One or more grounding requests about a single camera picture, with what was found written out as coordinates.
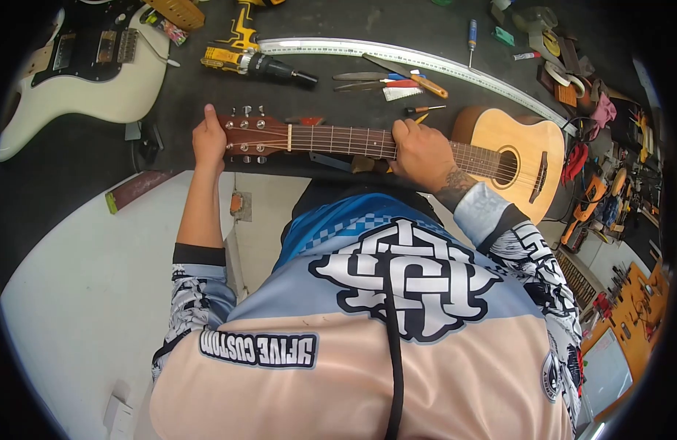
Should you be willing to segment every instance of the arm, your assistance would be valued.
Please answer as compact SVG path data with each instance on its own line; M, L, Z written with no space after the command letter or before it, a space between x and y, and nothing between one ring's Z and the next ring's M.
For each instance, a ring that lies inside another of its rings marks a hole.
M194 129L196 166L172 256L172 308L162 347L152 356L157 380L169 354L193 330L216 329L236 305L226 286L226 254L221 235L219 176L224 170L226 135L213 106Z
M578 309L541 233L516 206L458 169L438 130L398 120L393 136L397 160L390 165L395 173L431 191L477 250L518 279L542 312L552 349L566 366L561 369L563 399L575 427L582 386Z

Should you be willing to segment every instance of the knife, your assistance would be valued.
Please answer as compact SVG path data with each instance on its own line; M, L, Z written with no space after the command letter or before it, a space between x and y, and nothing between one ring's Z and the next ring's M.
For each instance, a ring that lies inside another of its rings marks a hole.
M382 89L384 87L418 87L419 85L412 80L380 80L370 82L354 82L353 84L346 84L334 88L334 92L347 92L351 90L370 90Z
M355 73L341 73L340 75L334 75L334 80L343 81L343 80L356 80L356 81L379 81L379 80L408 80L408 77L403 77L396 73L383 73L383 72L355 72Z
M422 78L418 75L412 75L406 68L400 66L399 64L393 63L392 61L384 60L382 58L377 58L376 56L368 54L363 54L363 58L372 61L373 63L377 64L378 66L382 66L387 70L391 70L394 73L398 73L405 78L411 79L415 83L422 86L424 89L427 89L429 92L433 92L444 99L448 98L448 92L446 92L446 89L434 84L433 82L427 80L426 78Z

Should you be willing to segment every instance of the right hand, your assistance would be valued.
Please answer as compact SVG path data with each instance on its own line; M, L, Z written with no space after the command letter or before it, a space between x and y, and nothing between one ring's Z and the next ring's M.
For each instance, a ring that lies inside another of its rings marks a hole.
M448 185L448 174L458 168L451 144L440 131L411 119L396 120L392 136L397 144L397 160L390 161L390 167L396 175L421 185L432 194Z
M221 128L216 110L211 104L204 107L204 120L192 132L192 146L196 168L209 168L221 174L224 170L226 132Z

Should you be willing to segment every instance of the tattoo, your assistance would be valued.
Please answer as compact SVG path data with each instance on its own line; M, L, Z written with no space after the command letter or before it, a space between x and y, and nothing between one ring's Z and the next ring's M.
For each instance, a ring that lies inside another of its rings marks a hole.
M463 196L466 195L466 192L476 183L478 181L473 179L468 173L458 167L453 167L446 176L446 186L434 193L434 196L446 209L453 212Z

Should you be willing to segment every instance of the guitar neck wood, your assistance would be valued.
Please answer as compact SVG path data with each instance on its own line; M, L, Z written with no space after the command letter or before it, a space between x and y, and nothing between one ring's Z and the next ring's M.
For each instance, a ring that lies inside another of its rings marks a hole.
M456 165L465 172L481 177L497 174L500 153L459 142L449 143ZM392 133L382 129L294 125L290 144L294 151L358 154L379 159L395 159L397 155Z

